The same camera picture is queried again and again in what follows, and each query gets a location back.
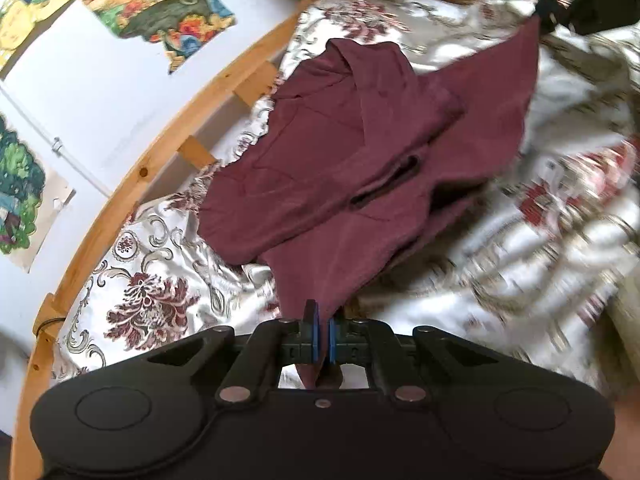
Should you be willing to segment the maroon long-sleeve garment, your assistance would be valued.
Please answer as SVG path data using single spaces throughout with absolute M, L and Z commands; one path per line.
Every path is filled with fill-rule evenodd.
M 200 237 L 270 267 L 282 315 L 319 323 L 467 211 L 514 161 L 538 74 L 539 23 L 434 72 L 397 44 L 333 38 L 273 95 L 268 131 L 216 171 Z

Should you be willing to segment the white floral satin bedspread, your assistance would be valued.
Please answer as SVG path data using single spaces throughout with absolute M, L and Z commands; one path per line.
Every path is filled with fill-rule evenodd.
M 532 0 L 323 0 L 219 162 L 134 208 L 52 382 L 308 299 L 617 394 L 639 381 L 639 29 Z

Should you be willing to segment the blonde anime character poster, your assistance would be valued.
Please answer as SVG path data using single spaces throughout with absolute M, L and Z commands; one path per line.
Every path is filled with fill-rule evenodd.
M 29 273 L 72 186 L 1 116 L 1 253 Z

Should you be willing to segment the colourful landscape poster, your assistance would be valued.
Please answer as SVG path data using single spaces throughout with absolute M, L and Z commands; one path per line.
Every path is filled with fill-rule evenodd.
M 81 0 L 119 39 L 161 44 L 169 73 L 235 24 L 221 0 Z

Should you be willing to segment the wooden bed frame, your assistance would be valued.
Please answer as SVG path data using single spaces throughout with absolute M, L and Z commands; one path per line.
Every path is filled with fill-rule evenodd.
M 236 96 L 246 105 L 253 105 L 267 93 L 278 72 L 273 59 L 292 37 L 298 14 L 315 1 L 300 0 L 294 14 L 242 52 L 168 122 L 132 165 L 93 221 L 56 291 L 44 296 L 32 324 L 35 348 L 28 360 L 17 409 L 9 462 L 10 478 L 37 479 L 42 473 L 43 461 L 29 429 L 29 414 L 48 388 L 54 338 L 82 284 L 114 242 L 134 206 L 141 203 L 149 187 L 174 156 L 180 156 L 196 169 L 214 162 L 214 156 L 206 151 L 196 135 L 230 96 Z

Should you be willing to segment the white wall conduit pipe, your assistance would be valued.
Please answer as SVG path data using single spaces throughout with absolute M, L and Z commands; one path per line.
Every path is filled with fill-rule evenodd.
M 102 196 L 105 198 L 110 198 L 113 194 L 113 191 L 108 188 L 104 183 L 102 183 L 87 167 L 85 167 L 76 157 L 72 155 L 72 153 L 66 148 L 63 141 L 58 136 L 49 136 L 47 131 L 43 126 L 40 126 L 38 122 L 30 118 L 21 107 L 18 106 L 17 102 L 12 99 L 9 95 L 8 90 L 1 86 L 1 95 L 6 99 L 14 110 L 17 112 L 17 115 L 20 116 L 27 125 L 29 125 L 35 133 L 38 134 L 41 140 L 44 143 L 48 144 L 50 151 L 55 154 L 57 158 L 62 158 L 66 161 L 68 166 L 71 166 L 73 170 L 75 170 L 78 174 L 81 174 L 82 177 L 88 181 L 93 188 L 95 188 Z

